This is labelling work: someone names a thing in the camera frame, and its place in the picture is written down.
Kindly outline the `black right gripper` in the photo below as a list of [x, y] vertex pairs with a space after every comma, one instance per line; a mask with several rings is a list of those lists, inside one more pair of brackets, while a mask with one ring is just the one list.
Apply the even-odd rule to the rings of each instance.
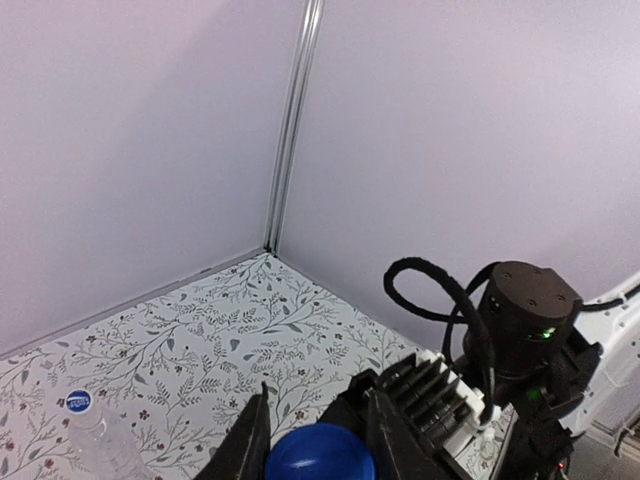
[[[346, 428], [362, 440], [367, 447], [366, 426], [369, 394], [373, 390], [382, 391], [377, 386], [378, 377], [379, 375], [371, 370], [354, 376], [349, 387], [340, 393], [321, 415], [320, 421]], [[437, 459], [450, 475], [445, 462], [440, 457], [440, 453], [435, 453]]]

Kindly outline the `small clear bottle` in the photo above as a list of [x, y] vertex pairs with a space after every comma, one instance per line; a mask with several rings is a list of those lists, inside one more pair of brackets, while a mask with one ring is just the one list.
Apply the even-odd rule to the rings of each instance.
[[65, 397], [68, 439], [96, 479], [152, 479], [134, 437], [122, 419], [87, 390]]

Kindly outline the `floral tablecloth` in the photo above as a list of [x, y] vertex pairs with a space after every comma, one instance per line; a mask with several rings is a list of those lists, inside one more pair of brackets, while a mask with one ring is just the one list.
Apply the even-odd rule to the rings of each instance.
[[1, 475], [87, 477], [67, 439], [77, 388], [119, 414], [157, 478], [185, 479], [262, 386], [280, 437], [316, 421], [356, 373], [416, 350], [261, 254], [3, 360]]

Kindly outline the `blue bottle cap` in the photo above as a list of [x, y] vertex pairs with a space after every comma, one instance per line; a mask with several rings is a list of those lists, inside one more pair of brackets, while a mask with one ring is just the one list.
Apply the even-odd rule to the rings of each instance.
[[273, 447], [265, 467], [267, 480], [374, 480], [373, 456], [346, 428], [315, 423], [292, 430]]

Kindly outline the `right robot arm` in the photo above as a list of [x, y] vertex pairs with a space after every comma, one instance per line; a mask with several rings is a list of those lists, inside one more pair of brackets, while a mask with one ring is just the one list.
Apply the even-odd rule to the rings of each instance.
[[597, 312], [554, 270], [494, 262], [467, 286], [419, 257], [394, 262], [386, 294], [404, 310], [463, 325], [463, 353], [423, 350], [382, 372], [363, 371], [322, 414], [369, 449], [381, 479], [464, 479], [460, 453], [505, 407], [516, 420], [501, 479], [559, 479], [577, 440], [561, 421], [585, 398], [604, 355], [578, 330]]

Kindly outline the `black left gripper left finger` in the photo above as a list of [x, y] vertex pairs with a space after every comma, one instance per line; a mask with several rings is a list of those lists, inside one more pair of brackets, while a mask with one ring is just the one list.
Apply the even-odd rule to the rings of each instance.
[[217, 447], [197, 480], [265, 479], [271, 449], [269, 392], [265, 382], [254, 394]]

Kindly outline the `right aluminium corner post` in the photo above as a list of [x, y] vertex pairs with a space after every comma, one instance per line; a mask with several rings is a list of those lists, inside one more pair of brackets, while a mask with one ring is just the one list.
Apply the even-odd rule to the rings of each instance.
[[279, 131], [263, 248], [278, 255], [295, 159], [300, 122], [313, 66], [325, 1], [305, 2]]

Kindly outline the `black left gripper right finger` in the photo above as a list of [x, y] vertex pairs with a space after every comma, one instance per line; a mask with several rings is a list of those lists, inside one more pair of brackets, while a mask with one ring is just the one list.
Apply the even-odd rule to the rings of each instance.
[[366, 445], [373, 456], [378, 479], [450, 478], [430, 442], [418, 437], [389, 396], [380, 390], [369, 394]]

